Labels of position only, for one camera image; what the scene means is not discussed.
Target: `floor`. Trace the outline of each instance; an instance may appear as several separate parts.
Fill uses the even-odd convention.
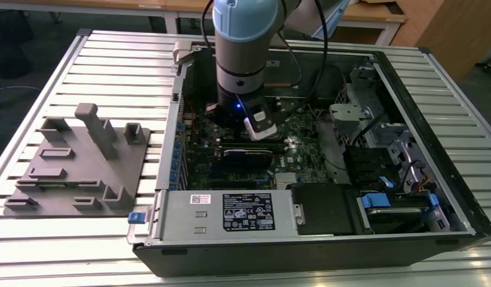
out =
[[[28,21],[35,32],[35,39],[23,44],[23,51],[32,62],[34,68],[28,75],[18,79],[0,79],[0,87],[32,86],[43,88],[80,28],[131,32],[153,31],[147,17],[64,13],[62,19],[62,23],[54,24],[48,13],[30,13]],[[199,34],[199,28],[193,29],[187,20],[182,20],[181,25],[182,33]],[[206,26],[210,34],[213,34],[209,21]],[[157,21],[155,27],[163,30],[163,21]],[[299,33],[287,33],[286,37],[303,39]],[[462,81],[461,88],[491,124],[491,75],[483,73],[482,69],[475,67]],[[34,90],[0,91],[0,155],[36,99],[36,95],[38,92]]]

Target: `power supply label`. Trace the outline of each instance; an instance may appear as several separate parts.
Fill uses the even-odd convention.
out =
[[[223,194],[223,228],[226,231],[275,230],[271,194]]]

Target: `gray fixture plate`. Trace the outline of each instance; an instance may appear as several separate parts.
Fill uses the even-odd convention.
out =
[[[90,137],[86,127],[71,127],[71,131],[62,132],[66,142],[51,143],[43,141],[35,158],[31,161],[26,175],[22,179],[31,179],[28,174],[35,168],[62,167],[67,171],[63,179],[52,179],[52,181],[72,182],[82,180],[102,181],[106,183],[115,193],[121,192],[122,186],[126,188],[130,200],[121,203],[122,208],[110,208],[105,203],[103,190],[83,191],[80,188],[47,188],[43,191],[28,191],[24,193],[19,189],[15,190],[10,199],[22,199],[31,197],[36,202],[36,208],[12,210],[6,208],[7,216],[127,216],[133,211],[138,185],[142,175],[142,167],[147,150],[147,142],[150,138],[150,129],[143,129],[146,143],[142,145],[129,145],[125,128],[115,128],[117,140],[113,145],[118,152],[118,158],[106,160],[99,151],[94,140]],[[40,153],[46,149],[72,148],[74,158],[50,158],[43,159]],[[102,203],[102,208],[82,210],[74,207],[75,197],[95,197]]]

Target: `black cable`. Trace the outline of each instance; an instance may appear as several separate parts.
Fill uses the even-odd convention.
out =
[[[403,172],[402,179],[401,179],[399,183],[397,184],[397,186],[394,188],[395,190],[399,190],[399,189],[403,188],[403,184],[405,184],[405,181],[407,180],[409,172],[411,171],[411,168],[413,168],[414,164],[417,164],[418,162],[419,162],[419,160],[414,160],[414,161],[410,162],[410,164],[407,166],[407,169]]]
[[[329,158],[327,158],[327,156],[325,155],[325,160],[327,161],[327,163],[331,165],[331,166],[334,166],[337,169],[341,169],[341,170],[345,170],[346,172],[349,171],[347,169],[345,169],[343,167],[339,167],[339,166],[337,166],[330,160],[329,160]]]
[[[366,128],[359,132],[359,134],[355,136],[351,145],[354,146],[358,143],[359,138],[367,133],[369,130],[379,123],[382,118],[386,116],[386,112],[379,114],[371,121],[370,124],[367,124]]]
[[[325,9],[322,8],[322,3],[321,3],[321,0],[314,0],[315,1],[315,4],[317,4],[317,8],[318,8],[318,15],[321,17],[321,22],[322,22],[322,29],[325,31],[325,53],[322,55],[322,66],[321,66],[321,70],[318,71],[318,76],[317,76],[317,80],[315,80],[315,83],[313,85],[313,88],[310,90],[310,93],[306,97],[306,99],[299,103],[299,105],[291,109],[289,111],[289,114],[287,114],[287,118],[291,117],[297,111],[303,108],[309,102],[313,100],[314,98],[314,95],[315,95],[315,91],[317,91],[317,86],[318,86],[318,83],[321,82],[321,79],[322,79],[322,74],[325,73],[325,69],[326,69],[326,62],[327,62],[327,52],[329,52],[329,31],[327,31],[327,21],[326,21],[326,15],[325,15]]]
[[[293,55],[295,65],[297,65],[297,69],[299,70],[299,79],[297,80],[295,83],[293,83],[290,85],[290,87],[295,87],[295,86],[299,86],[301,82],[302,82],[302,69],[301,69],[299,60],[297,59],[293,47],[290,46],[289,41],[285,39],[283,34],[281,32],[278,32],[278,36],[279,36],[281,40],[283,41],[283,44],[286,45],[286,48],[289,49],[290,55]]]
[[[214,53],[215,51],[214,51],[214,48],[211,46],[211,43],[209,42],[207,32],[206,32],[206,16],[207,16],[207,13],[209,13],[209,9],[213,6],[213,3],[214,3],[214,0],[210,0],[209,3],[207,3],[206,9],[203,10],[203,13],[202,13],[202,23],[201,23],[199,26],[202,28],[202,35],[203,35],[203,40],[206,41],[206,44],[207,44],[207,48]]]

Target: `blue latch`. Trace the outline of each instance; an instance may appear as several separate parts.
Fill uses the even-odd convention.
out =
[[[431,207],[439,206],[439,199],[437,198],[437,195],[434,193],[430,193],[429,200],[430,200]]]
[[[391,206],[386,193],[369,193],[361,198],[361,200],[363,201],[365,209]]]
[[[129,214],[129,224],[145,224],[147,222],[146,212],[131,212]]]
[[[393,184],[393,182],[385,176],[381,176],[381,180],[386,183],[386,186],[389,188],[395,187],[395,185]]]

